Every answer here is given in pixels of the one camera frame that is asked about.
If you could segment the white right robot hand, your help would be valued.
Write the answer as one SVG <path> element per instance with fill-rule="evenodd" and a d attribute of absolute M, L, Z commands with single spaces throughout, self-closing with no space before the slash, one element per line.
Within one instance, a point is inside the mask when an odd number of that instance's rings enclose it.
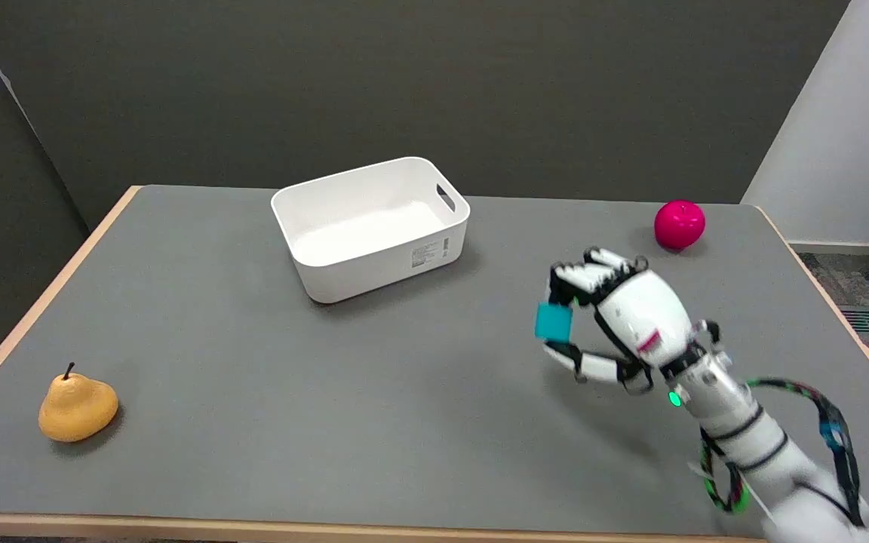
<path fill-rule="evenodd" d="M 592 308 L 618 357 L 583 350 L 570 340 L 575 307 Z M 552 265 L 534 334 L 577 382 L 617 382 L 630 395 L 654 388 L 654 369 L 669 379 L 706 355 L 725 351 L 718 323 L 692 322 L 645 257 L 627 259 L 600 247 L 588 248 L 580 262 Z"/>

